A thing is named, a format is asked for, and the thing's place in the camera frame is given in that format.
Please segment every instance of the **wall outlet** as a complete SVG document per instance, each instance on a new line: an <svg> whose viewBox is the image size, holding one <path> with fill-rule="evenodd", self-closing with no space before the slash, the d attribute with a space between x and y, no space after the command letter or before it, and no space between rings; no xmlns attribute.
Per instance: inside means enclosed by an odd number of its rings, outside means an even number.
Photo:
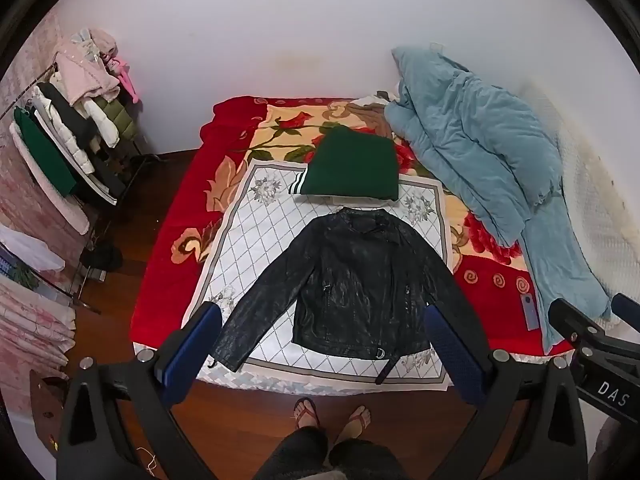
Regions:
<svg viewBox="0 0 640 480"><path fill-rule="evenodd" d="M429 50L431 50L432 52L436 52L438 54L442 54L442 51L444 50L444 45L441 43L435 43L434 41L431 41L431 43L429 44Z"/></svg>

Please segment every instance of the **blue gripper pad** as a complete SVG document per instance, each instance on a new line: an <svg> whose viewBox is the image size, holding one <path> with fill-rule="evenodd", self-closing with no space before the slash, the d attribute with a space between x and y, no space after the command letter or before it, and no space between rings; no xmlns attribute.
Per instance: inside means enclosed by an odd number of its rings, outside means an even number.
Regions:
<svg viewBox="0 0 640 480"><path fill-rule="evenodd" d="M423 319L424 331L462 400L482 406L486 399L484 374L476 360L434 305L425 307Z"/></svg>
<svg viewBox="0 0 640 480"><path fill-rule="evenodd" d="M218 338L222 330L222 313L219 306L207 301L200 306L200 309L204 309L204 313L194 315L199 319L192 317L190 322L179 331L187 333L171 360L161 369L156 368L156 372L159 372L159 377L157 374L156 378L164 386L162 403L167 407L178 404L186 398L202 364L209 355L212 342Z"/></svg>
<svg viewBox="0 0 640 480"><path fill-rule="evenodd" d="M636 332L640 332L640 304L619 292L611 300L611 310Z"/></svg>

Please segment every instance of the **black pants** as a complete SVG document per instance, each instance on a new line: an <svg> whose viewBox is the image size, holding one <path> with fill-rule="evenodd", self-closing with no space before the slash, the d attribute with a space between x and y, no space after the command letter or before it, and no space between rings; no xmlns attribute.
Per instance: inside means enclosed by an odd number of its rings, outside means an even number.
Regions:
<svg viewBox="0 0 640 480"><path fill-rule="evenodd" d="M332 468L349 480L405 480L398 459L384 446L350 438L329 453L331 468L324 466L327 437L318 428L300 428L286 436L254 475L254 480L294 480Z"/></svg>

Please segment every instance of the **pink plush toy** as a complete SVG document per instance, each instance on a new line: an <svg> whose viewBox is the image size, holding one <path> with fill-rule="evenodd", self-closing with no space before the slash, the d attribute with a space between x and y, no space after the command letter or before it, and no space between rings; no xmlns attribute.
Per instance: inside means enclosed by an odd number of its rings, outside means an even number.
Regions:
<svg viewBox="0 0 640 480"><path fill-rule="evenodd" d="M124 89L129 92L133 99L133 103L135 104L140 101L140 98L133 88L133 84L131 83L129 74L127 73L127 71L129 70L129 65L127 65L124 60L120 59L117 56L114 56L107 61L107 68L109 69L109 72L111 72L120 80Z"/></svg>

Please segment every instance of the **white patterned mat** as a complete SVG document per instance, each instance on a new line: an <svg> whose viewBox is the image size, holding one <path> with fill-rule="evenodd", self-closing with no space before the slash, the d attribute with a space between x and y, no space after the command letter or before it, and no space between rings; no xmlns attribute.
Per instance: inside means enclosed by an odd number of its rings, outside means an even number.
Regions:
<svg viewBox="0 0 640 480"><path fill-rule="evenodd" d="M252 160L213 241L183 326L196 306L207 300L220 306L226 322L260 273L310 220L335 212L346 203L288 194L287 187L305 168L305 164L292 162ZM378 206L411 224L450 267L450 231L440 182L401 175L399 200L378 202ZM295 307L294 303L274 323L237 373L213 365L208 358L198 378L232 388L315 395L444 390L449 386L449 377L433 348L402 357L385 382L377 385L374 380L386 360L328 356L292 343Z"/></svg>

